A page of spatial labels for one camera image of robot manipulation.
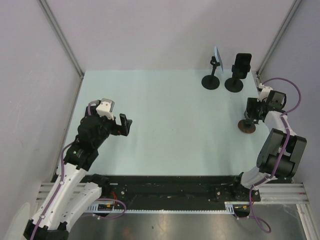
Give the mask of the wooden base phone stand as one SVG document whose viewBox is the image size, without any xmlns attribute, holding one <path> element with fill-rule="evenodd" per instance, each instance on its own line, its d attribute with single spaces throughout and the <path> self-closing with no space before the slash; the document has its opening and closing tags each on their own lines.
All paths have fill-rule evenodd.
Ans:
<svg viewBox="0 0 320 240">
<path fill-rule="evenodd" d="M 237 126 L 245 134 L 252 134 L 256 131 L 256 125 L 249 119 L 240 120 Z"/>
</svg>

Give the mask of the black phone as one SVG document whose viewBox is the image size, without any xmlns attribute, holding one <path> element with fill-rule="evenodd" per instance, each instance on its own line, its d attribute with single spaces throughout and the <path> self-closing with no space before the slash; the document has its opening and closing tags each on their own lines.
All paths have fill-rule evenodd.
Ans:
<svg viewBox="0 0 320 240">
<path fill-rule="evenodd" d="M 251 53 L 238 53 L 235 57 L 234 66 L 241 73 L 248 73 L 251 69 Z"/>
</svg>

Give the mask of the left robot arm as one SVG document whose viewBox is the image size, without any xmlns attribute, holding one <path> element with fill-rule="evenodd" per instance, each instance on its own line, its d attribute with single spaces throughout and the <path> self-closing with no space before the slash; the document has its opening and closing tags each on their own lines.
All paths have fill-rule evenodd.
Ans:
<svg viewBox="0 0 320 240">
<path fill-rule="evenodd" d="M 39 210 L 27 222 L 23 236 L 27 240 L 66 240 L 88 207 L 96 200 L 110 196 L 110 181 L 94 174 L 75 197 L 75 188 L 98 157 L 98 149 L 110 136 L 128 136 L 133 123 L 125 114 L 118 125 L 110 114 L 97 112 L 85 115 L 72 143 L 61 152 L 61 172 Z"/>
</svg>

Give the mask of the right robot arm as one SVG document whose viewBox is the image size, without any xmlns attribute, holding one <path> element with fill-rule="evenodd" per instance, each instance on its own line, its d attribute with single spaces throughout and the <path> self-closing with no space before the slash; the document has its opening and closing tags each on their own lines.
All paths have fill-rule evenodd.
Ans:
<svg viewBox="0 0 320 240">
<path fill-rule="evenodd" d="M 244 119 L 238 122 L 241 132 L 252 134 L 259 122 L 269 127 L 267 136 L 256 160 L 256 166 L 240 176 L 240 183 L 230 188 L 231 196 L 242 201 L 249 189 L 279 178 L 291 178 L 297 172 L 307 140 L 291 128 L 288 113 L 284 111 L 287 96 L 271 87 L 258 88 L 258 97 L 247 99 Z"/>
</svg>

